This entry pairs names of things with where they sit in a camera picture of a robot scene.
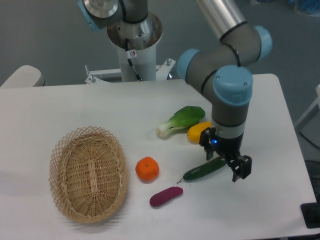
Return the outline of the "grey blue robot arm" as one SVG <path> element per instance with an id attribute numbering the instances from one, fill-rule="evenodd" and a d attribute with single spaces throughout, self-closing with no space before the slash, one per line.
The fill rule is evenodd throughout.
<path id="1" fill-rule="evenodd" d="M 240 153 L 253 95 L 247 65 L 269 54 L 272 38 L 264 27 L 250 26 L 233 0 L 200 0 L 198 6 L 220 46 L 208 54 L 185 51 L 176 71 L 211 103 L 211 126 L 201 133 L 199 143 L 207 159 L 218 154 L 226 160 L 236 181 L 249 176 L 252 169 L 251 157 Z M 78 7 L 93 31 L 107 29 L 118 51 L 123 82 L 156 79 L 155 46 L 163 29 L 147 1 L 80 0 Z"/>

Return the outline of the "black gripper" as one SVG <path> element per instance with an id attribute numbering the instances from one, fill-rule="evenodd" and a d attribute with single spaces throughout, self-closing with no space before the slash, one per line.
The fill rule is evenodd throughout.
<path id="1" fill-rule="evenodd" d="M 222 156 L 232 169 L 232 181 L 245 179 L 252 171 L 252 158 L 248 155 L 240 155 L 243 133 L 234 138 L 226 138 L 218 135 L 215 127 L 207 127 L 200 133 L 199 145 L 204 148 L 206 160 L 213 158 L 214 152 Z"/>

